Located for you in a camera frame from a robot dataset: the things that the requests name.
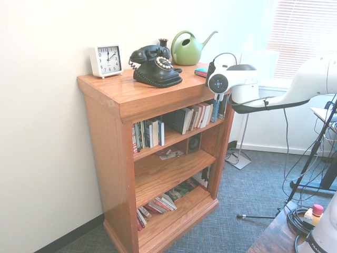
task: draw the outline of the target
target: baseboard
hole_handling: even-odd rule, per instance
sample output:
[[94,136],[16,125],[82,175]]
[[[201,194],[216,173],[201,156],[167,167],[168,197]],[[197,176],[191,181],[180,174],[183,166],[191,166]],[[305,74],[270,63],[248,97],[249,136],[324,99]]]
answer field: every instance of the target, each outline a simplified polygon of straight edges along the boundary
[[[261,145],[245,145],[242,144],[242,149],[246,150],[255,150],[255,151],[266,151],[266,152],[275,152],[275,153],[286,153],[286,148],[280,147],[270,147],[270,146],[261,146]],[[289,154],[303,154],[305,150],[302,149],[289,149]],[[311,149],[308,150],[305,155],[310,155]]]
[[96,218],[88,221],[86,224],[83,224],[82,226],[74,229],[73,231],[58,238],[57,240],[51,242],[42,249],[35,251],[34,253],[55,253],[58,250],[76,241],[78,238],[94,230],[98,226],[102,225],[103,221],[104,221],[104,214],[101,214],[100,216],[97,216]]

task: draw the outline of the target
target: blue carpet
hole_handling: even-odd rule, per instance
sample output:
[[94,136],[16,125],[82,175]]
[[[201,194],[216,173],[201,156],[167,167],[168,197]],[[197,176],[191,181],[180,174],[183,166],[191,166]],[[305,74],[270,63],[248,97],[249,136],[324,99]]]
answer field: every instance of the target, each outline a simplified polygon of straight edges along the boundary
[[[271,223],[270,219],[241,220],[237,219],[236,215],[240,213],[273,216],[278,207],[283,207],[283,202],[288,198],[286,194],[291,192],[289,182],[284,185],[286,194],[282,191],[286,154],[260,151],[245,151],[245,153],[251,158],[252,163],[242,170],[225,163],[218,195],[219,208],[192,228],[165,253],[246,252]],[[289,155],[287,172],[299,157],[299,155]],[[293,179],[299,175],[306,158],[304,157],[303,161],[293,169],[289,178]],[[314,165],[303,180],[310,178],[312,171],[316,175],[323,167],[323,162],[315,170]],[[326,208],[333,196],[328,191],[316,193],[315,190],[305,190],[302,199],[312,194],[315,196],[302,202],[303,205],[312,206],[314,203],[319,203]],[[296,192],[293,202],[297,203],[295,199],[299,197],[300,190]],[[113,253],[118,251],[103,226],[99,226],[58,253],[86,252]]]

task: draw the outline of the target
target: window blinds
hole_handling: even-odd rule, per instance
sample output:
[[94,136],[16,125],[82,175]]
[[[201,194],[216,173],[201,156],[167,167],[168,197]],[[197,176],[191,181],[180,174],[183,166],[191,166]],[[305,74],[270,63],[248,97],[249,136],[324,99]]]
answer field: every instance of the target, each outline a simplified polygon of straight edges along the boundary
[[276,78],[294,78],[308,59],[337,50],[337,1],[279,0],[267,49],[280,52]]

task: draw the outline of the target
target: wooden bookshelf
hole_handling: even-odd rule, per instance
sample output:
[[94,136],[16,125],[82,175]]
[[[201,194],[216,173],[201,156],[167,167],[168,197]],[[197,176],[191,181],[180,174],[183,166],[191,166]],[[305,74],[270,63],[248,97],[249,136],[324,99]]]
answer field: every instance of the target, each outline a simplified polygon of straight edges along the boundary
[[155,146],[153,148],[144,148],[139,153],[133,154],[133,160],[137,161],[143,157],[148,156],[149,154],[153,154],[155,152],[158,152],[166,147],[172,146],[173,144],[183,141],[195,134],[201,133],[211,127],[214,127],[215,125],[221,124],[224,120],[218,119],[215,123],[210,122],[206,127],[204,128],[195,128],[192,131],[188,130],[185,134],[180,134],[173,129],[169,128],[168,126],[165,126],[165,145],[164,146]]
[[[121,253],[163,252],[213,211],[223,170],[234,112],[224,120],[181,135],[165,126],[165,146],[134,154],[132,124],[214,98],[205,78],[183,66],[181,84],[158,89],[133,80],[133,70],[100,79],[79,76],[85,97],[98,182],[104,210],[104,228]],[[187,149],[189,137],[202,133],[200,149],[162,161],[155,152],[177,146]],[[212,164],[209,187],[197,187],[179,199],[178,209],[154,214],[138,232],[136,209]]]
[[153,213],[146,219],[146,227],[138,233],[140,252],[157,252],[162,247],[157,242],[170,241],[176,233],[185,230],[188,226],[197,223],[204,209],[210,212],[218,205],[208,191],[197,187],[175,203],[177,210],[165,214]]
[[162,161],[150,155],[135,163],[136,206],[149,203],[176,185],[211,165],[215,157],[203,150]]

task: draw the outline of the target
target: green watering can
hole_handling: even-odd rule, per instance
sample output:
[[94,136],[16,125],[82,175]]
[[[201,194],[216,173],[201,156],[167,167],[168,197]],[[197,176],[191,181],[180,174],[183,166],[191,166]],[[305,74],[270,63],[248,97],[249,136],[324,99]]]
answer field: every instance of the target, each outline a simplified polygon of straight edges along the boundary
[[[180,35],[184,33],[190,34],[191,37],[181,41],[177,45],[176,49],[173,50],[175,46],[175,41]],[[204,43],[199,43],[198,41],[196,41],[196,38],[191,32],[189,31],[179,32],[174,37],[172,46],[171,46],[172,58],[174,62],[182,66],[191,66],[191,65],[197,64],[200,60],[202,49],[204,49],[204,46],[207,44],[207,42],[210,40],[210,38],[213,36],[214,33],[217,33],[217,31],[214,31],[206,39]]]

